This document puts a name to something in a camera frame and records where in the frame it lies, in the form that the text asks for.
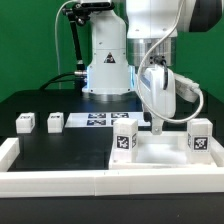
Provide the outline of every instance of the white tray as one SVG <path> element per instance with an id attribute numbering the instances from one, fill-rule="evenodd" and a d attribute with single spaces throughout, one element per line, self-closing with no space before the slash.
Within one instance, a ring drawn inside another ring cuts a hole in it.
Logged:
<path id="1" fill-rule="evenodd" d="M 223 166 L 224 149 L 211 139 L 211 150 L 208 154 L 210 164 L 191 164 L 187 158 L 186 132 L 163 132 L 152 135 L 150 132 L 138 132 L 138 155 L 133 163 L 113 160 L 114 146 L 109 161 L 110 169 L 154 169 L 154 168 L 187 168 Z"/>

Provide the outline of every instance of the green wall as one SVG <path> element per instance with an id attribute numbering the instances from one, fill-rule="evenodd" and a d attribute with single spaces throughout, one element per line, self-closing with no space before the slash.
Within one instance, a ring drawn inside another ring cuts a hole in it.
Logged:
<path id="1" fill-rule="evenodd" d="M 57 75 L 54 22 L 57 10 L 64 2 L 22 0 L 12 4 L 1 0 L 0 101 L 19 90 L 38 89 Z M 84 60 L 89 63 L 89 26 L 79 29 L 79 34 Z M 62 72 L 75 69 L 71 38 L 68 21 L 61 16 L 59 43 Z M 177 41 L 176 72 L 200 82 L 203 89 L 224 102 L 223 42 L 224 19 L 207 33 L 180 33 Z M 73 88 L 73 85 L 70 83 L 63 87 Z"/>

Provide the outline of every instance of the wire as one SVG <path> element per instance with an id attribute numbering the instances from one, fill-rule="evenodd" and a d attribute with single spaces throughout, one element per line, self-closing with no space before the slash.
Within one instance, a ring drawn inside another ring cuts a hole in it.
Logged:
<path id="1" fill-rule="evenodd" d="M 77 0 L 70 0 L 62 4 L 60 9 L 57 12 L 56 19 L 55 19 L 55 26 L 54 26 L 54 32 L 55 32 L 55 47 L 56 47 L 56 55 L 57 55 L 57 65 L 58 65 L 58 75 L 61 74 L 61 62 L 60 62 L 60 52 L 59 52 L 59 45 L 58 45 L 58 20 L 59 15 L 62 11 L 62 9 L 69 3 L 77 2 Z"/>
<path id="2" fill-rule="evenodd" d="M 57 80 L 57 81 L 53 81 L 53 82 L 48 82 L 44 88 L 42 88 L 41 90 L 45 90 L 49 85 L 54 84 L 54 83 L 61 83 L 61 82 L 75 82 L 75 79 L 66 79 L 66 80 Z"/>
<path id="3" fill-rule="evenodd" d="M 176 29 L 176 26 L 177 26 L 178 21 L 179 21 L 179 19 L 180 19 L 181 11 L 182 11 L 182 8 L 183 8 L 183 5 L 184 5 L 185 1 L 186 1 L 186 0 L 182 0 L 182 2 L 181 2 L 181 4 L 180 4 L 180 7 L 179 7 L 179 9 L 178 9 L 178 13 L 177 13 L 177 16 L 176 16 L 176 18 L 175 18 L 173 27 L 170 29 L 170 31 L 169 31 L 169 32 L 168 32 L 168 33 L 167 33 L 161 40 L 159 40 L 155 45 L 153 45 L 153 46 L 149 49 L 149 51 L 148 51 L 148 52 L 146 53 L 146 55 L 144 56 L 144 58 L 143 58 L 143 60 L 142 60 L 142 62 L 141 62 L 141 64 L 140 64 L 140 66 L 139 66 L 138 73 L 137 73 L 137 90 L 138 90 L 139 97 L 140 97 L 142 103 L 145 105 L 145 107 L 149 110 L 150 113 L 154 114 L 155 116 L 161 118 L 161 119 L 164 120 L 164 121 L 167 121 L 167 122 L 170 122 L 170 123 L 175 123 L 175 124 L 186 123 L 187 121 L 189 121 L 189 120 L 195 118 L 195 117 L 200 113 L 200 111 L 201 111 L 201 109 L 202 109 L 202 107 L 203 107 L 203 105 L 204 105 L 204 98 L 203 98 L 203 94 L 202 94 L 201 90 L 198 89 L 198 88 L 197 88 L 197 89 L 191 89 L 193 92 L 195 92 L 196 94 L 198 94 L 198 95 L 199 95 L 199 98 L 200 98 L 200 104 L 199 104 L 199 107 L 198 107 L 198 109 L 196 110 L 196 112 L 195 112 L 193 115 L 191 115 L 190 117 L 188 117 L 188 118 L 181 119 L 181 120 L 174 120 L 174 119 L 169 119 L 169 118 L 167 118 L 167 117 L 164 117 L 163 115 L 157 113 L 154 109 L 152 109 L 152 108 L 146 103 L 146 101 L 144 100 L 144 97 L 143 97 L 143 95 L 142 95 L 142 93 L 141 93 L 139 82 L 140 82 L 140 76 L 141 76 L 141 73 L 142 73 L 143 65 L 144 65 L 146 59 L 148 58 L 148 56 L 151 54 L 151 52 L 152 52 L 157 46 L 159 46 L 159 45 L 160 45 L 166 38 L 168 38 L 168 37 L 171 35 L 171 33 Z"/>
<path id="4" fill-rule="evenodd" d="M 166 65 L 166 62 L 163 61 L 163 66 L 164 66 L 164 86 L 163 86 L 163 90 L 166 90 L 168 87 L 168 68 Z"/>
<path id="5" fill-rule="evenodd" d="M 47 86 L 49 86 L 52 82 L 55 82 L 56 80 L 58 79 L 61 79 L 61 78 L 64 78 L 64 77 L 67 77 L 67 76 L 74 76 L 74 73 L 73 72 L 68 72 L 68 73 L 64 73 L 64 74 L 61 74 L 61 75 L 58 75 L 52 79 L 50 79 L 48 82 L 46 82 L 44 85 L 42 85 L 39 90 L 45 90 Z"/>

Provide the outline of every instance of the cube with marker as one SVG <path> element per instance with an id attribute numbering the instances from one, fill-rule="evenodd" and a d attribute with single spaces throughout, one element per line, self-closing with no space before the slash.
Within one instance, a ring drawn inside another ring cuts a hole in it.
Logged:
<path id="1" fill-rule="evenodd" d="M 119 118 L 114 122 L 113 160 L 135 162 L 138 150 L 137 119 Z"/>
<path id="2" fill-rule="evenodd" d="M 51 113 L 47 119 L 48 133 L 61 133 L 64 127 L 64 114 Z"/>
<path id="3" fill-rule="evenodd" d="M 22 113 L 16 119 L 16 131 L 18 134 L 31 133 L 35 126 L 34 113 Z"/>
<path id="4" fill-rule="evenodd" d="M 205 118 L 192 119 L 187 123 L 188 153 L 191 163 L 210 163 L 210 139 L 212 137 L 212 123 Z"/>

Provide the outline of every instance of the black table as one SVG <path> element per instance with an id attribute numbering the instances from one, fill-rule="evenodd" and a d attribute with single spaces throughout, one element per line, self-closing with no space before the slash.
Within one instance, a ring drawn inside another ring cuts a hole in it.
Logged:
<path id="1" fill-rule="evenodd" d="M 199 117 L 213 122 L 213 136 L 224 145 L 224 104 L 207 92 L 204 96 Z M 176 118 L 188 116 L 196 106 L 177 98 Z M 73 90 L 13 94 L 0 104 L 0 141 L 17 136 L 20 113 L 35 112 L 36 127 L 30 135 L 19 135 L 21 153 L 9 172 L 107 169 L 112 128 L 66 128 L 62 134 L 48 134 L 47 118 L 51 112 L 64 112 L 66 120 L 75 112 L 124 111 L 141 111 L 141 102 L 137 97 L 96 102 Z M 165 124 L 164 130 L 186 130 L 186 124 Z M 222 223 L 223 206 L 224 193 L 15 198 L 0 199 L 0 217 L 1 223 Z"/>

